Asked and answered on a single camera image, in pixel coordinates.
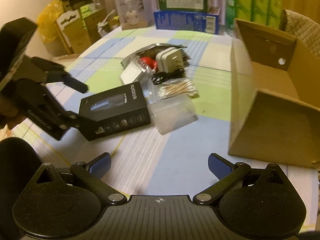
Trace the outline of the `person left hand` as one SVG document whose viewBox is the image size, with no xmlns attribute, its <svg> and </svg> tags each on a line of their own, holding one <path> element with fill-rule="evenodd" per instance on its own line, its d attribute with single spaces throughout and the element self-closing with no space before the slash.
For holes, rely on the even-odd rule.
<svg viewBox="0 0 320 240">
<path fill-rule="evenodd" d="M 7 118 L 8 129 L 13 129 L 21 124 L 26 117 L 14 106 L 9 99 L 1 95 L 1 115 Z"/>
</svg>

